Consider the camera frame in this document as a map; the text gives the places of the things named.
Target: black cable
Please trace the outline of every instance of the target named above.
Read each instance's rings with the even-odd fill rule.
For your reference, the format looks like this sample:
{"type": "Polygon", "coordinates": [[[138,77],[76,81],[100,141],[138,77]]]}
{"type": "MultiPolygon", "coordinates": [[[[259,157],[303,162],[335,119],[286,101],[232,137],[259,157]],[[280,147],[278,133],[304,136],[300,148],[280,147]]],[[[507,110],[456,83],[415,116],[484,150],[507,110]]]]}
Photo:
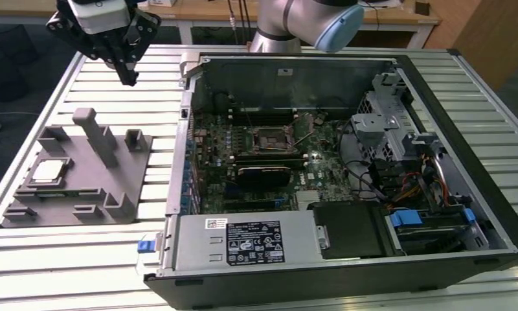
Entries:
{"type": "MultiPolygon", "coordinates": [[[[228,9],[231,11],[231,25],[232,25],[232,20],[236,19],[235,17],[235,11],[232,10],[232,3],[231,3],[231,0],[227,0],[228,2],[228,9]]],[[[235,41],[236,41],[236,45],[240,45],[239,43],[239,34],[238,34],[238,31],[236,31],[236,26],[232,27],[232,31],[235,31],[235,41]]]]}
{"type": "Polygon", "coordinates": [[[248,0],[244,0],[244,11],[246,11],[246,19],[248,20],[248,36],[250,39],[252,39],[252,22],[250,20],[248,0]]]}
{"type": "Polygon", "coordinates": [[[387,8],[388,6],[373,6],[371,3],[365,2],[368,4],[368,6],[371,8],[375,9],[376,13],[377,13],[377,31],[380,31],[380,17],[379,17],[379,9],[377,8],[387,8]]]}
{"type": "Polygon", "coordinates": [[[243,44],[246,44],[250,39],[247,35],[247,28],[246,28],[246,20],[244,20],[244,9],[243,9],[243,0],[239,0],[239,6],[240,6],[240,19],[243,21],[243,44]]]}
{"type": "Polygon", "coordinates": [[[344,167],[348,169],[349,174],[352,174],[355,178],[357,178],[360,181],[363,181],[365,183],[365,185],[371,188],[373,193],[377,195],[379,199],[381,199],[384,202],[391,202],[389,198],[380,192],[380,190],[375,187],[375,185],[372,183],[369,183],[361,176],[357,175],[356,172],[353,172],[353,170],[351,170],[348,168],[349,163],[352,163],[353,161],[360,161],[360,160],[352,160],[349,163],[344,162],[343,152],[341,152],[343,139],[344,139],[344,135],[345,135],[345,128],[351,124],[352,124],[352,119],[348,120],[348,122],[345,123],[345,125],[343,127],[343,133],[341,133],[341,136],[340,136],[340,142],[337,143],[337,155],[340,156],[340,161],[343,162],[344,167]]]}

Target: aluminum table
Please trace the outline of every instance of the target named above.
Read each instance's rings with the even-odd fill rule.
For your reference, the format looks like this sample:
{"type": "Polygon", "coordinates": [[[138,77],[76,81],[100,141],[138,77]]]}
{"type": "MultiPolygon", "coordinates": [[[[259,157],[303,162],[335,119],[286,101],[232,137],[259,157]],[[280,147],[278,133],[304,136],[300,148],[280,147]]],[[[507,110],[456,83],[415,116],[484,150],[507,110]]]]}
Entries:
{"type": "MultiPolygon", "coordinates": [[[[136,243],[164,228],[174,143],[183,88],[180,60],[186,52],[244,52],[231,46],[156,45],[138,65],[135,87],[114,70],[78,54],[59,83],[0,184],[2,214],[34,164],[47,125],[72,123],[76,108],[96,109],[98,122],[114,134],[142,128],[155,137],[139,222],[0,229],[0,310],[172,310],[148,289],[143,274],[159,266],[156,253],[139,255],[136,243]]],[[[408,54],[451,118],[518,213],[518,120],[461,56],[444,50],[347,49],[347,54],[408,54]]],[[[421,110],[419,116],[431,128],[421,110]]],[[[234,310],[518,310],[518,267],[484,273],[444,290],[323,299],[234,310]]]]}

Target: warning label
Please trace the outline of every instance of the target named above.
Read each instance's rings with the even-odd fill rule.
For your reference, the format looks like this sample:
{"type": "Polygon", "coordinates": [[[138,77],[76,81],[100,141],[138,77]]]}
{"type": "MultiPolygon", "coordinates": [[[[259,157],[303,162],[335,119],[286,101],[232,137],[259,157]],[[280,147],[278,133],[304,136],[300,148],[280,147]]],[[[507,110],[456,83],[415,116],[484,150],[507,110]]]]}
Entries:
{"type": "Polygon", "coordinates": [[[280,222],[227,224],[227,251],[231,266],[284,262],[280,222]]]}

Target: cable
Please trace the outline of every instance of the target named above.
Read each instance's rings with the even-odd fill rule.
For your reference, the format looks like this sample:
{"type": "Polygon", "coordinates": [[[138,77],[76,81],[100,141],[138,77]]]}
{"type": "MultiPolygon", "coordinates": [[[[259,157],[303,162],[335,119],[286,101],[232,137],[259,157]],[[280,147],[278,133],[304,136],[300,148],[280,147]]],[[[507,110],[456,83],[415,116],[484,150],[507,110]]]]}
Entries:
{"type": "Polygon", "coordinates": [[[250,41],[250,34],[247,34],[247,28],[246,28],[246,20],[244,20],[244,9],[243,9],[243,0],[239,0],[239,6],[240,6],[240,19],[243,21],[243,44],[250,41]]]}
{"type": "Polygon", "coordinates": [[[341,133],[341,136],[340,136],[340,141],[337,143],[337,155],[340,156],[340,161],[343,162],[344,164],[344,167],[348,169],[348,172],[349,174],[353,175],[355,178],[357,178],[360,181],[363,181],[365,183],[365,185],[371,188],[371,190],[373,191],[373,193],[377,195],[379,199],[381,199],[384,202],[388,202],[389,201],[389,198],[380,192],[380,190],[377,189],[377,187],[375,187],[375,185],[372,183],[369,183],[361,176],[357,175],[356,172],[353,172],[349,168],[348,168],[348,165],[345,164],[344,162],[344,158],[343,158],[343,139],[344,139],[344,135],[345,135],[345,128],[352,124],[352,119],[348,120],[348,122],[345,123],[344,127],[343,127],[343,133],[341,133]]]}
{"type": "Polygon", "coordinates": [[[407,180],[409,179],[409,177],[415,176],[415,175],[420,175],[421,173],[419,172],[413,172],[413,173],[408,173],[404,177],[404,180],[401,181],[401,184],[403,184],[403,187],[401,187],[401,191],[405,191],[405,182],[407,180]]]}
{"type": "Polygon", "coordinates": [[[376,13],[377,13],[377,31],[380,31],[380,17],[379,17],[379,9],[377,8],[387,8],[388,6],[372,6],[371,3],[365,2],[368,4],[368,6],[371,8],[375,9],[376,13]]]}
{"type": "Polygon", "coordinates": [[[244,11],[246,11],[246,19],[248,20],[248,35],[250,35],[250,39],[252,39],[252,22],[250,20],[248,0],[244,0],[244,11]]]}
{"type": "Polygon", "coordinates": [[[235,41],[236,41],[236,45],[240,45],[239,43],[239,34],[238,34],[238,31],[236,31],[236,16],[235,16],[235,11],[232,10],[232,3],[231,3],[231,0],[227,0],[228,2],[228,9],[231,11],[231,17],[230,17],[230,21],[231,21],[231,26],[232,26],[232,31],[235,32],[235,41]]]}

